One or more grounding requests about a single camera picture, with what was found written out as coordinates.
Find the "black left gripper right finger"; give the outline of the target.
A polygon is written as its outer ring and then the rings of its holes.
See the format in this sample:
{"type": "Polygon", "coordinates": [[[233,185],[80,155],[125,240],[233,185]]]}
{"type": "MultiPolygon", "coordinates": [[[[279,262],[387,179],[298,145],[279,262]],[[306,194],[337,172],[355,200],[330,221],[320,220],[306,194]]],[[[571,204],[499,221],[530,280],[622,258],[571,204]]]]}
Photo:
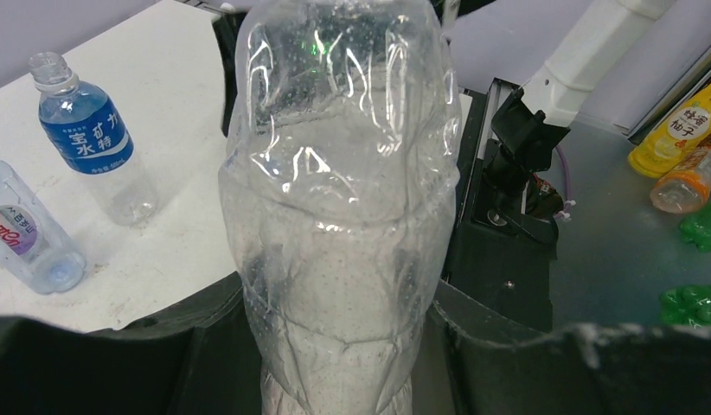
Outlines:
{"type": "Polygon", "coordinates": [[[413,368],[416,414],[711,414],[711,327],[543,333],[440,283],[413,368]]]}

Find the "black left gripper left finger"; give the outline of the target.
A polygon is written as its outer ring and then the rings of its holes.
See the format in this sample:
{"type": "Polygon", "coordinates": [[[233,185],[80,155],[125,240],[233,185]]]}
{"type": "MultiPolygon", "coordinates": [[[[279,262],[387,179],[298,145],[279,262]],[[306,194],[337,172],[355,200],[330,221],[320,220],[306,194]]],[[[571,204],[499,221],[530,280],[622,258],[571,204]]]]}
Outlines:
{"type": "Polygon", "coordinates": [[[258,414],[261,357],[231,274],[122,329],[0,316],[0,414],[258,414]]]}

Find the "clear bottle white cap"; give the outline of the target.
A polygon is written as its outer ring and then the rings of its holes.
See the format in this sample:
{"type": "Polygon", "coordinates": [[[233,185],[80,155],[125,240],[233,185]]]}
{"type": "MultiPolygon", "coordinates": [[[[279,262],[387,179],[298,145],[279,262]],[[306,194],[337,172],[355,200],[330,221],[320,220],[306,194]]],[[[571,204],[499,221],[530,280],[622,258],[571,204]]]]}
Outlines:
{"type": "Polygon", "coordinates": [[[41,295],[72,290],[86,276],[86,259],[5,161],[0,160],[0,265],[41,295]]]}

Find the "clear unlabelled bottle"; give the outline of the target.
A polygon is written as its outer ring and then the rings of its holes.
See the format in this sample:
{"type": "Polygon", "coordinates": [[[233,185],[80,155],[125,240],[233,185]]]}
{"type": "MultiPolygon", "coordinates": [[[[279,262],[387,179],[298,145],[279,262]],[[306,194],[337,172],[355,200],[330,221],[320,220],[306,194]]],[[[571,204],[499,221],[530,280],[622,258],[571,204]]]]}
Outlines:
{"type": "Polygon", "coordinates": [[[263,1],[233,40],[219,195],[264,414],[408,414],[456,214],[455,71],[427,1],[263,1]]]}

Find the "blue label clear bottle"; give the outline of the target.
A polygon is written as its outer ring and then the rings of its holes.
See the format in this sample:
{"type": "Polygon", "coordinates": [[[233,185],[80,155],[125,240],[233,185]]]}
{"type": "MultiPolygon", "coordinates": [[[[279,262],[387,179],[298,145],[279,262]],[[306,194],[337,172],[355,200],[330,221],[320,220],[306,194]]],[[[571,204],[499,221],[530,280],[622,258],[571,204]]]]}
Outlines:
{"type": "Polygon", "coordinates": [[[110,96],[54,52],[29,58],[49,141],[110,219],[135,225],[157,210],[157,191],[110,96]]]}

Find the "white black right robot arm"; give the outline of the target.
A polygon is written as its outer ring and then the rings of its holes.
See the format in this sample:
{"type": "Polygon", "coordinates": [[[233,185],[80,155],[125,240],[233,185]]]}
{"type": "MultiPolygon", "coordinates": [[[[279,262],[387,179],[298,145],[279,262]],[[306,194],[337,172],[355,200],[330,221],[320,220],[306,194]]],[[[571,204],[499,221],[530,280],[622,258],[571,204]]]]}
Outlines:
{"type": "Polygon", "coordinates": [[[551,166],[554,148],[582,104],[671,1],[592,2],[541,68],[506,98],[491,120],[499,151],[484,175],[507,195],[551,166]]]}

